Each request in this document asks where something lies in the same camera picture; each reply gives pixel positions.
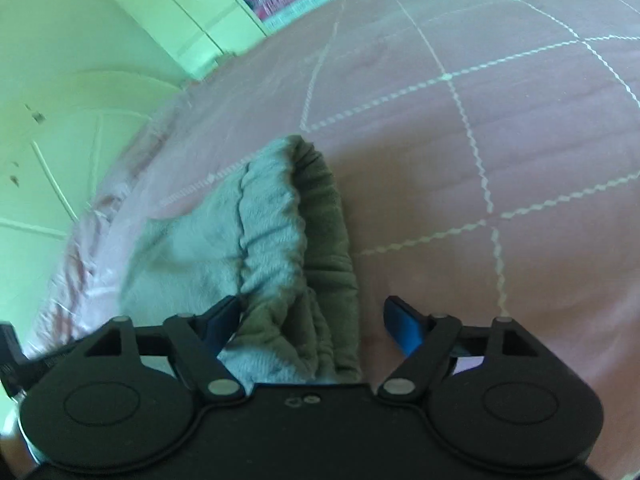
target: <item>gray cloth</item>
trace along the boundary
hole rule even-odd
[[[129,262],[121,312],[136,326],[154,325],[241,296],[246,312],[220,359],[245,387],[358,381],[348,249],[322,155],[301,137],[286,137],[190,214],[148,222]]]

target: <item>bed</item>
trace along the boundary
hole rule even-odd
[[[384,299],[515,317],[601,397],[590,464],[640,470],[640,0],[335,0],[193,84],[75,225],[27,349],[114,316],[148,218],[302,132],[342,193],[372,384]]]

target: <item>gray towel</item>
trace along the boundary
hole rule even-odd
[[[340,197],[322,155],[301,137],[286,137],[190,214],[148,222],[129,263],[121,310],[136,326],[154,325],[241,296],[246,312],[220,359],[247,389],[355,382],[358,299],[348,249]]]

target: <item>fabric fold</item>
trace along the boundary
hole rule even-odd
[[[229,295],[246,311],[220,359],[245,387],[360,380],[340,196],[321,153],[300,136],[273,141],[190,214],[149,221],[120,310],[154,325]]]

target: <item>fleece fabric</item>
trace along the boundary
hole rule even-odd
[[[148,326],[201,314],[229,295],[246,310],[219,358],[246,388],[360,380],[340,196],[321,153],[300,136],[269,144],[190,214],[149,221],[120,306]],[[153,366],[169,371],[166,362]]]

